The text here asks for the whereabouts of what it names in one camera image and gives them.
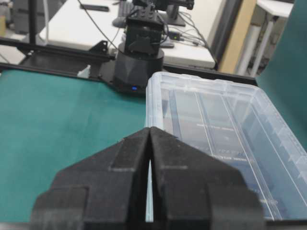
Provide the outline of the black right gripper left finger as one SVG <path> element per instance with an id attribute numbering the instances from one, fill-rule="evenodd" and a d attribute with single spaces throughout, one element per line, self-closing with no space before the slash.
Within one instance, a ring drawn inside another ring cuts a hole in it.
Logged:
<path id="1" fill-rule="evenodd" d="M 33 206 L 33 230 L 127 230 L 145 221 L 150 130 L 70 165 Z"/>

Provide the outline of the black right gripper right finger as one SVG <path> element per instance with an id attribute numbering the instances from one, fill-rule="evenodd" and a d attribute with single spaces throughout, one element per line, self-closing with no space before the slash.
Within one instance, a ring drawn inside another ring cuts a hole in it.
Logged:
<path id="1" fill-rule="evenodd" d="M 241 172 L 152 127 L 153 171 L 169 230 L 261 230 L 262 206 Z"/>

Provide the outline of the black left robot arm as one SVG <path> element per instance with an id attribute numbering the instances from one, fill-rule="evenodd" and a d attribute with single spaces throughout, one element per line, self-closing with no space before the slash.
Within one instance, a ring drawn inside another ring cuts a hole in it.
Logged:
<path id="1" fill-rule="evenodd" d="M 112 83 L 122 92 L 144 92 L 149 78 L 162 70 L 164 52 L 161 43 L 168 36 L 168 26 L 159 11 L 169 5 L 192 10 L 192 0 L 135 0 L 139 8 L 126 18 L 126 38 L 119 45 Z"/>

